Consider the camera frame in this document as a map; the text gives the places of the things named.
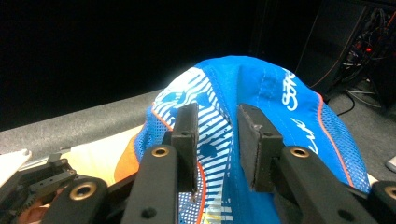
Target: red wire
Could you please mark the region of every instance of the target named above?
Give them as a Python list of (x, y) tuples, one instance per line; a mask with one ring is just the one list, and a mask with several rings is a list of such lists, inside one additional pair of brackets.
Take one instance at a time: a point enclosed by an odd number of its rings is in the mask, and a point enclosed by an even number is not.
[(330, 72), (334, 69), (334, 67), (338, 64), (338, 61), (340, 61), (340, 58), (338, 58), (337, 61), (335, 61), (335, 63), (332, 65), (332, 68), (330, 68), (330, 70), (326, 73), (326, 75), (321, 77), (315, 84), (311, 85), (309, 88), (313, 88), (313, 87), (317, 86), (326, 76), (328, 76), (330, 74)]
[(393, 13), (392, 18), (390, 18), (390, 20), (388, 21), (387, 27), (389, 27), (389, 26), (393, 23), (393, 20), (394, 20), (395, 18), (396, 18), (396, 11)]

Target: gray table surface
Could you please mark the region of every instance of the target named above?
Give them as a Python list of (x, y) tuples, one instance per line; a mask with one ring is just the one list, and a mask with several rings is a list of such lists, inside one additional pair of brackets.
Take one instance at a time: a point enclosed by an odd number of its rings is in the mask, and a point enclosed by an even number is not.
[(0, 132), (0, 153), (27, 148), (32, 160), (121, 133), (144, 123), (146, 109), (161, 91), (99, 105), (75, 113)]

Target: black metal bracket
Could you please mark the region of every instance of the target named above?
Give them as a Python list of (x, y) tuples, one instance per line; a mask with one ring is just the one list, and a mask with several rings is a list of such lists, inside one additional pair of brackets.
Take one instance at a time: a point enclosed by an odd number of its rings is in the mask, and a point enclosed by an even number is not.
[(177, 111), (170, 145), (177, 151), (178, 192), (197, 191), (198, 105), (184, 105)]
[(238, 106), (238, 127), (241, 166), (251, 189), (272, 192), (272, 158), (278, 158), (284, 147), (283, 137), (264, 116), (252, 105)]
[(8, 223), (36, 199), (51, 202), (57, 189), (61, 189), (76, 176), (76, 171), (60, 155), (49, 156), (46, 164), (18, 171), (0, 188), (0, 223)]
[(396, 223), (396, 182), (374, 183), (368, 195), (342, 184), (313, 151), (282, 148), (280, 134), (257, 107), (238, 106), (238, 125), (247, 183), (275, 194), (282, 223)]
[(106, 195), (107, 184), (102, 179), (77, 179), (51, 204), (41, 223), (103, 223), (108, 209)]
[(177, 151), (147, 149), (122, 218), (127, 223), (177, 223)]

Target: cable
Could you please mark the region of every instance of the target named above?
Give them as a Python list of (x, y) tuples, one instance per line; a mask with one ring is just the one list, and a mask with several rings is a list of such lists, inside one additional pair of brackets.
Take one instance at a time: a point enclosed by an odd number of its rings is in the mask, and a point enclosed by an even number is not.
[(354, 71), (348, 77), (341, 78), (341, 82), (348, 82), (348, 81), (352, 80), (353, 78), (355, 78), (361, 72), (361, 70), (363, 68), (364, 68), (364, 66), (360, 66), (356, 71)]
[(346, 111), (344, 111), (344, 112), (341, 112), (341, 113), (337, 114), (338, 117), (340, 117), (341, 115), (346, 114), (347, 112), (349, 112), (349, 111), (353, 110), (353, 108), (355, 108), (355, 100), (354, 100), (352, 97), (350, 97), (350, 95), (349, 95), (347, 92), (346, 92), (346, 96), (347, 96), (347, 97), (350, 99), (350, 101), (352, 102), (352, 107), (350, 107), (348, 110), (346, 110)]
[(390, 25), (393, 23), (393, 20), (395, 20), (395, 18), (396, 18), (396, 11), (393, 13), (393, 16), (388, 21), (387, 27), (390, 27)]
[(361, 89), (361, 88), (359, 88), (359, 87), (352, 87), (352, 88), (355, 88), (355, 89), (358, 90), (358, 91), (364, 91), (363, 89)]
[(352, 92), (352, 93), (361, 93), (361, 94), (375, 94), (375, 92), (372, 92), (372, 91), (350, 91), (350, 90), (347, 90), (347, 91)]
[(370, 58), (370, 60), (382, 60), (382, 59), (386, 59), (388, 57), (382, 57), (382, 58)]
[(357, 95), (355, 95), (354, 93), (352, 93), (352, 92), (350, 92), (350, 91), (346, 91), (348, 94), (351, 94), (353, 97), (355, 97), (357, 100), (359, 100), (360, 102), (362, 102), (362, 103), (364, 103), (364, 104), (366, 104), (366, 105), (370, 105), (370, 106), (373, 106), (373, 107), (376, 107), (376, 108), (381, 108), (381, 106), (380, 105), (373, 105), (373, 104), (370, 104), (370, 103), (368, 103), (368, 102), (366, 102), (366, 101), (364, 101), (364, 100), (362, 100), (361, 98), (359, 98)]
[(361, 66), (360, 63), (343, 63), (345, 66)]

